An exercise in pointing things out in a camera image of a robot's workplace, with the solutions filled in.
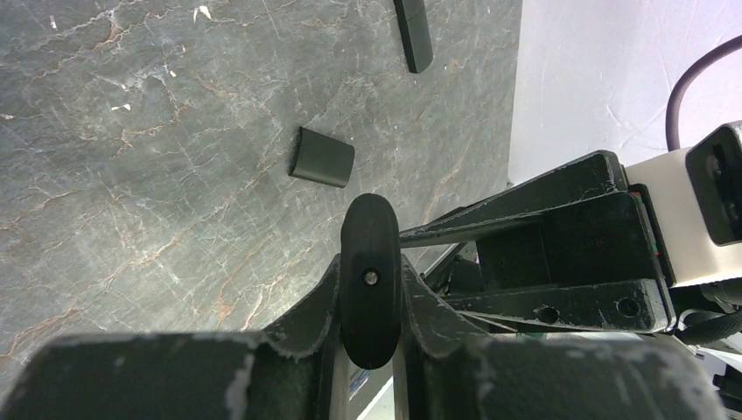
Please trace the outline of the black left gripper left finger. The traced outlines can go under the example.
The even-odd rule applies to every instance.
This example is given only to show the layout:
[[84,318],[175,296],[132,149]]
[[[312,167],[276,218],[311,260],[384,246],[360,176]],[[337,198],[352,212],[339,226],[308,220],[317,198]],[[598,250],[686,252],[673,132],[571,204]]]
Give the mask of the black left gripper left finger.
[[87,334],[43,346],[4,419],[339,419],[342,345],[333,260],[260,331]]

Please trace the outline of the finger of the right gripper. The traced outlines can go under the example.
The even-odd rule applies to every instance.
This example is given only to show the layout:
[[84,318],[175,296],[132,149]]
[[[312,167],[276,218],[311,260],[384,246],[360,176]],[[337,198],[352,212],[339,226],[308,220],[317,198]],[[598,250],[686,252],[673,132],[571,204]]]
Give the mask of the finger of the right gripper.
[[470,206],[400,233],[404,249],[472,242],[557,209],[628,190],[617,155],[598,150]]
[[652,279],[484,291],[446,303],[486,320],[574,331],[663,333],[673,325],[667,293]]

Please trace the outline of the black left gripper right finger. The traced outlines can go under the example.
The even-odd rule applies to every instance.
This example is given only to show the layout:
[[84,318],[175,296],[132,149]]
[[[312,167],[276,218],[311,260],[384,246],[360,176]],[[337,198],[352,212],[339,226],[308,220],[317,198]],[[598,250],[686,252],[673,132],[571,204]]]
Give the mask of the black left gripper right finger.
[[399,419],[723,419],[704,371],[644,340],[496,337],[401,263]]

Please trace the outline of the slim black remote control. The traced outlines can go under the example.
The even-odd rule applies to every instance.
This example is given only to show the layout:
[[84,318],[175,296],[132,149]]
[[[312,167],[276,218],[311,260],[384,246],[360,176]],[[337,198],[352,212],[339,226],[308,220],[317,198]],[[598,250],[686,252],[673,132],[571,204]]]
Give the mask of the slim black remote control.
[[433,60],[424,0],[394,0],[402,46],[409,71],[421,74]]

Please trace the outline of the black remote with green button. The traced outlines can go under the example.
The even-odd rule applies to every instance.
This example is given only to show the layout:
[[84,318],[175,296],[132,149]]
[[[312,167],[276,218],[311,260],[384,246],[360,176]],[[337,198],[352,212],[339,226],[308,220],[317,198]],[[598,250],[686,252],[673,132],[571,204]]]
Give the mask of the black remote with green button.
[[340,233],[339,314],[349,359],[363,369],[384,366],[401,333],[402,261],[399,226],[380,195],[357,197]]

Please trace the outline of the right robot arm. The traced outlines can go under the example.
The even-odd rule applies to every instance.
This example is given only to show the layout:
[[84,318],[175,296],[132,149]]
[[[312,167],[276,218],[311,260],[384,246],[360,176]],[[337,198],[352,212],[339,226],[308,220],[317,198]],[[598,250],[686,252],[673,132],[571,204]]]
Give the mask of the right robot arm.
[[398,414],[741,415],[741,176],[728,153],[599,150],[401,234],[472,248],[414,285]]

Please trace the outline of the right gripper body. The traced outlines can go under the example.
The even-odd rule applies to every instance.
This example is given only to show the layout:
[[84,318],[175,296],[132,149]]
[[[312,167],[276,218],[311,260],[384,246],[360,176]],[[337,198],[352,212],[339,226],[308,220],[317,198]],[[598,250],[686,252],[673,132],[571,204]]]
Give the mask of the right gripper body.
[[[455,290],[451,296],[652,279],[672,305],[650,230],[641,198],[630,192],[557,209],[529,224],[477,240],[481,285],[466,292]],[[673,325],[667,331],[677,321],[672,308]],[[587,332],[486,321],[519,333]]]

